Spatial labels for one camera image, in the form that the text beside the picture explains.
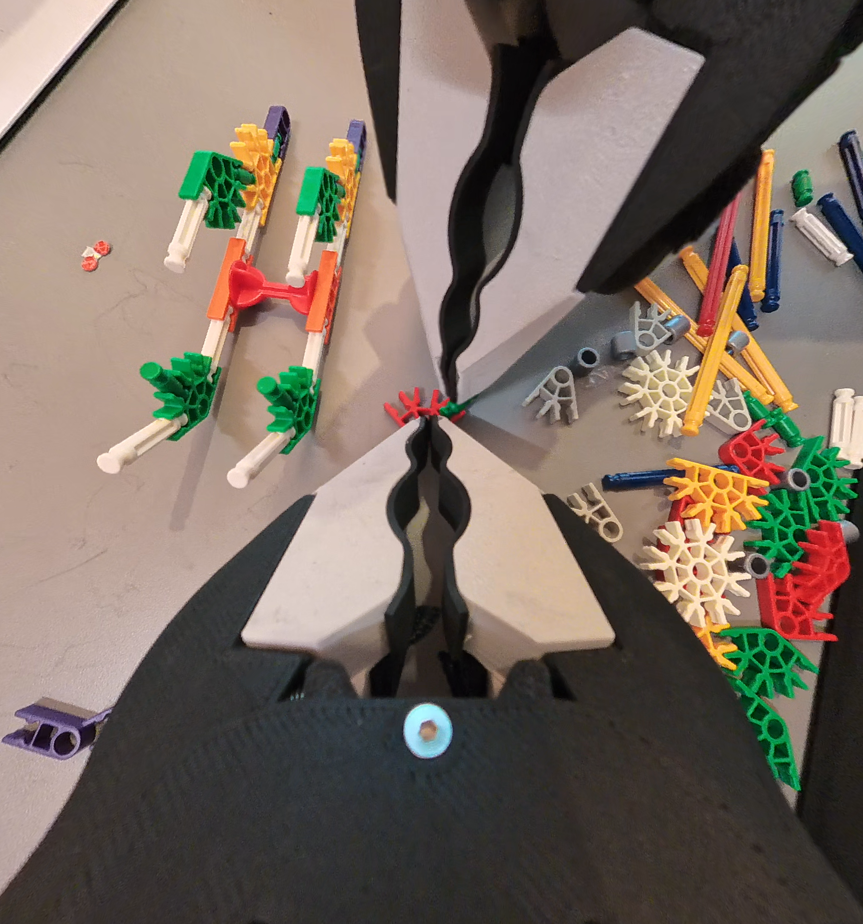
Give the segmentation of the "grey toy connector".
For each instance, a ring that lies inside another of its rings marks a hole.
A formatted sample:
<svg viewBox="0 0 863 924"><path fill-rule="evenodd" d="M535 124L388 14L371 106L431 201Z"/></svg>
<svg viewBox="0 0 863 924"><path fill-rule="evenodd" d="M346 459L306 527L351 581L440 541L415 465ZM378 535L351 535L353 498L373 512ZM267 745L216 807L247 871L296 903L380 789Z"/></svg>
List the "grey toy connector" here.
<svg viewBox="0 0 863 924"><path fill-rule="evenodd" d="M607 542L617 543L622 539L621 521L593 482L569 494L565 498L565 503L574 514L586 525L596 530Z"/></svg>
<svg viewBox="0 0 863 924"><path fill-rule="evenodd" d="M632 304L629 326L624 333L624 351L633 356L643 356L668 342L671 332L666 326L672 313L655 302L644 306L639 301Z"/></svg>
<svg viewBox="0 0 863 924"><path fill-rule="evenodd" d="M561 420L570 424L578 420L575 376L567 366L553 368L524 399L522 407L540 401L537 418L548 417L549 422Z"/></svg>
<svg viewBox="0 0 863 924"><path fill-rule="evenodd" d="M723 381L718 379L715 382L708 402L705 422L728 436L750 429L752 418L738 379L731 378Z"/></svg>

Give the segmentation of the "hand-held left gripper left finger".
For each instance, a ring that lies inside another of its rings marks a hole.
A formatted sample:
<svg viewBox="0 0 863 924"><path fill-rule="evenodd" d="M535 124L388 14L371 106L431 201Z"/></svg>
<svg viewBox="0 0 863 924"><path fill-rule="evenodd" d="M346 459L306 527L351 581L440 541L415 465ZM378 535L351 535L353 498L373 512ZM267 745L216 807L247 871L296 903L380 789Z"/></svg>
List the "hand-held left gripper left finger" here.
<svg viewBox="0 0 863 924"><path fill-rule="evenodd" d="M316 491L242 641L334 661L405 653L416 608L406 526L427 435L407 424Z"/></svg>

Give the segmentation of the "purple toy connector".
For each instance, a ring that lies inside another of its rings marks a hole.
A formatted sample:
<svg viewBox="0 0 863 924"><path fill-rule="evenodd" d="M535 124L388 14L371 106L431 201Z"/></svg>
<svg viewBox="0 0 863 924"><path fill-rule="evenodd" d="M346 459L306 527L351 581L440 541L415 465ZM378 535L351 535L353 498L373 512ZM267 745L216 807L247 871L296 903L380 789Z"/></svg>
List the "purple toy connector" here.
<svg viewBox="0 0 863 924"><path fill-rule="evenodd" d="M1 742L56 760L70 759L95 744L113 709L90 710L42 697L15 712L22 725Z"/></svg>

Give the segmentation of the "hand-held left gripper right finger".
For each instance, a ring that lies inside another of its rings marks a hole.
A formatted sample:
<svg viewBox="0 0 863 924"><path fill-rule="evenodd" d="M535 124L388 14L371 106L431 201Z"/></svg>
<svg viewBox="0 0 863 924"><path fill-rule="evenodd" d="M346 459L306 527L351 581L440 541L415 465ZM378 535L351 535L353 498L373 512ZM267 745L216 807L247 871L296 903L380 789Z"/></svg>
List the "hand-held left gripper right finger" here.
<svg viewBox="0 0 863 924"><path fill-rule="evenodd" d="M614 632L541 490L452 422L448 470L468 491L454 548L469 607L466 649L487 669L546 653L609 647Z"/></svg>

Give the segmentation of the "yellow toy connector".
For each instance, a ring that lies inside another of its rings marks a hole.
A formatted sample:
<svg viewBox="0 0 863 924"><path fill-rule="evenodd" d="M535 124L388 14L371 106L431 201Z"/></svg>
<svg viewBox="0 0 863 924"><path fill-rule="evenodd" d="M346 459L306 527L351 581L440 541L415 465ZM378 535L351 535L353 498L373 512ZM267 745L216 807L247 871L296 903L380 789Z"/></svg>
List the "yellow toy connector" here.
<svg viewBox="0 0 863 924"><path fill-rule="evenodd" d="M677 457L666 464L683 471L664 480L673 488L670 501L685 501L682 518L694 518L703 528L714 525L719 534L745 529L750 521L761 519L761 510L769 504L763 494L755 493L768 488L765 480Z"/></svg>
<svg viewBox="0 0 863 924"><path fill-rule="evenodd" d="M731 656L738 652L738 646L730 637L722 637L722 632L731 628L729 623L716 623L706 617L703 625L691 628L716 664L729 673L736 670L737 664Z"/></svg>

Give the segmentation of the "green toy connector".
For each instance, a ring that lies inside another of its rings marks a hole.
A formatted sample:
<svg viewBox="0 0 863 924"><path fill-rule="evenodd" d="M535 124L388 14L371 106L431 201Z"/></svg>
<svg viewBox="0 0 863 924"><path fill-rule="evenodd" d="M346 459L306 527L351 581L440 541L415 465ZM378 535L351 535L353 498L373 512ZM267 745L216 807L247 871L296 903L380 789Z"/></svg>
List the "green toy connector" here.
<svg viewBox="0 0 863 924"><path fill-rule="evenodd" d="M795 459L797 468L809 476L808 489L819 520L839 521L848 514L849 501L856 499L856 479L840 472L848 461L836 446L824 447L825 439L813 436L803 440Z"/></svg>
<svg viewBox="0 0 863 924"><path fill-rule="evenodd" d="M800 791L800 780L786 722L772 705L753 692L736 673L726 673L726 679L740 700L753 725L761 750L774 777Z"/></svg>
<svg viewBox="0 0 863 924"><path fill-rule="evenodd" d="M773 629L729 628L724 635L736 646L726 654L733 666L726 675L762 699L794 699L797 688L808 688L798 672L818 674L818 666Z"/></svg>
<svg viewBox="0 0 863 924"><path fill-rule="evenodd" d="M817 508L809 491L777 490L764 497L768 504L761 507L761 519L751 524L761 537L744 546L768 558L772 574L783 578L805 553L800 543L818 523Z"/></svg>

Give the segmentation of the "dark blue toy rod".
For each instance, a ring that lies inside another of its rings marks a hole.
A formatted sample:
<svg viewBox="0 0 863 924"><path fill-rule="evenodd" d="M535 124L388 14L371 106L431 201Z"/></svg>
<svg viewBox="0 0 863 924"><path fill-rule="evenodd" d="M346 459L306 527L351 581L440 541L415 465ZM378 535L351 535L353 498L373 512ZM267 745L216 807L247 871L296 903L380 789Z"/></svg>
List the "dark blue toy rod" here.
<svg viewBox="0 0 863 924"><path fill-rule="evenodd" d="M828 192L818 199L818 207L863 275L863 233L855 226L837 197Z"/></svg>
<svg viewBox="0 0 863 924"><path fill-rule="evenodd" d="M863 148L855 130L844 132L838 141L841 163L863 226Z"/></svg>
<svg viewBox="0 0 863 924"><path fill-rule="evenodd" d="M739 249L736 244L736 238L734 237L731 242L731 249L726 267L726 277L728 281L735 267L741 263L742 260L740 258ZM744 285L741 292L737 308L737 317L742 321L749 332L757 330L760 326L758 315L756 314L756 310L749 293L749 283Z"/></svg>
<svg viewBox="0 0 863 924"><path fill-rule="evenodd" d="M769 219L764 295L761 311L772 313L780 307L782 255L784 241L784 211L772 210Z"/></svg>
<svg viewBox="0 0 863 924"><path fill-rule="evenodd" d="M601 487L605 491L631 491L662 487L666 479L683 478L683 469L651 469L642 471L626 471L604 475L601 478Z"/></svg>

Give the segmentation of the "red toy rod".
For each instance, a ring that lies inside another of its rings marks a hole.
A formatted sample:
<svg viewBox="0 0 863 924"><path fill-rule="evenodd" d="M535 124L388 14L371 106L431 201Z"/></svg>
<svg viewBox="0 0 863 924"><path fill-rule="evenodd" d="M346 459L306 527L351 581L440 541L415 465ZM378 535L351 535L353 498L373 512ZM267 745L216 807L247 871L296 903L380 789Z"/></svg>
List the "red toy rod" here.
<svg viewBox="0 0 863 924"><path fill-rule="evenodd" d="M727 261L733 243L736 215L741 197L742 193L740 192L723 210L715 236L707 282L697 321L698 335L702 337L711 336L716 326L716 317L723 294Z"/></svg>

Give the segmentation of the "white snowflake toy connector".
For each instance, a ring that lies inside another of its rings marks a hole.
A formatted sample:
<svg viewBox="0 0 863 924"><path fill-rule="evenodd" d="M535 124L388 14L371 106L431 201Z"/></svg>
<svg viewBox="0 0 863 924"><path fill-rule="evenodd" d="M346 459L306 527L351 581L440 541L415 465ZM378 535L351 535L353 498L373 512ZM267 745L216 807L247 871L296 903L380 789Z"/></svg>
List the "white snowflake toy connector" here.
<svg viewBox="0 0 863 924"><path fill-rule="evenodd" d="M743 558L733 550L733 538L716 532L713 522L698 518L668 521L654 530L659 543L667 547L647 547L639 567L656 574L654 586L687 622L702 627L706 622L726 625L738 608L727 594L748 597L742 583L751 577L730 564Z"/></svg>
<svg viewBox="0 0 863 924"><path fill-rule="evenodd" d="M656 429L659 438L680 435L698 371L699 365L691 366L687 356L674 362L668 349L631 361L618 387L624 395L621 406L633 410L629 422L640 422L643 433Z"/></svg>

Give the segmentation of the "toy rail assembly with spool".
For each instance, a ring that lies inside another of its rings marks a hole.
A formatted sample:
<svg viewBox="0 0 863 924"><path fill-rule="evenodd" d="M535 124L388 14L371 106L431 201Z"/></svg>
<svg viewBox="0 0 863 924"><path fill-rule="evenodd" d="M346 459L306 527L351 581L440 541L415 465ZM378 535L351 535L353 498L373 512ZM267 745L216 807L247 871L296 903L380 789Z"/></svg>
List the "toy rail assembly with spool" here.
<svg viewBox="0 0 863 924"><path fill-rule="evenodd" d="M96 464L104 473L117 474L154 446L180 440L209 416L221 376L221 355L239 316L230 300L230 271L239 260L253 260L290 129L287 108L273 105L262 126L246 123L236 128L229 154L198 150L192 155L178 191L182 213L164 266L177 273L186 271L203 227L230 233L207 307L207 333L198 351L174 357L168 365L147 362L140 367L140 375L152 387L159 406L149 424L97 457Z"/></svg>

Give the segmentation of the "yellow toy rod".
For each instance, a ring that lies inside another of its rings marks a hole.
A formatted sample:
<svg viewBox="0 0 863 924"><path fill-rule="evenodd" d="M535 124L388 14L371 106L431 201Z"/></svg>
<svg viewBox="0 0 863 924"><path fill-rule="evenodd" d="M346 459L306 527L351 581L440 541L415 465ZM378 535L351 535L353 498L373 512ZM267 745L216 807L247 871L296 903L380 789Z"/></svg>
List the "yellow toy rod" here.
<svg viewBox="0 0 863 924"><path fill-rule="evenodd" d="M708 281L708 267L702 258L690 246L686 246L679 251L679 257L691 277L692 281L698 287L701 293L704 293ZM798 408L792 393L774 369L771 361L759 346L756 339L749 334L744 323L738 321L738 329L741 333L749 335L749 345L742 350L742 355L749 365L751 372L758 378L766 391L772 394L774 401L785 412L792 412Z"/></svg>
<svg viewBox="0 0 863 924"><path fill-rule="evenodd" d="M668 296L664 293L656 283L652 282L649 278L645 278L642 281L635 284L635 290L641 294L645 300L649 303L655 302L661 308L667 308L672 314L681 314L685 317L688 315ZM687 340L701 353L706 351L708 345L708 339L698 335L698 326L692 320L692 332L686 336ZM720 372L727 378L736 378L740 384L751 392L753 396L760 399L766 405L775 403L772 394L768 393L765 387L761 384L758 378L751 372L749 365L742 365L737 359L726 356L720 362Z"/></svg>
<svg viewBox="0 0 863 924"><path fill-rule="evenodd" d="M765 295L773 171L774 150L765 149L756 174L749 249L749 293L754 303L761 303Z"/></svg>
<svg viewBox="0 0 863 924"><path fill-rule="evenodd" d="M721 361L725 356L726 344L734 329L738 304L748 276L749 268L745 264L740 264L731 272L726 284L715 327L707 339L692 396L684 412L681 433L685 436L697 436L704 423L714 383Z"/></svg>

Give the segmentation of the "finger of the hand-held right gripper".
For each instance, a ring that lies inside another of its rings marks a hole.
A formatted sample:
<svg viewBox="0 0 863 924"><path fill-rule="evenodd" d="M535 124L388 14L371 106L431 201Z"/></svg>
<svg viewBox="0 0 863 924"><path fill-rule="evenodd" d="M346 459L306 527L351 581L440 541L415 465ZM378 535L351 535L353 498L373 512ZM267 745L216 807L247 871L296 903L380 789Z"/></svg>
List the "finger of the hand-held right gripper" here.
<svg viewBox="0 0 863 924"><path fill-rule="evenodd" d="M422 323L449 394L479 326L484 210L556 46L541 2L403 2L395 202Z"/></svg>
<svg viewBox="0 0 863 924"><path fill-rule="evenodd" d="M550 80L520 150L518 234L480 293L457 396L485 390L578 303L576 285L705 57L630 28Z"/></svg>

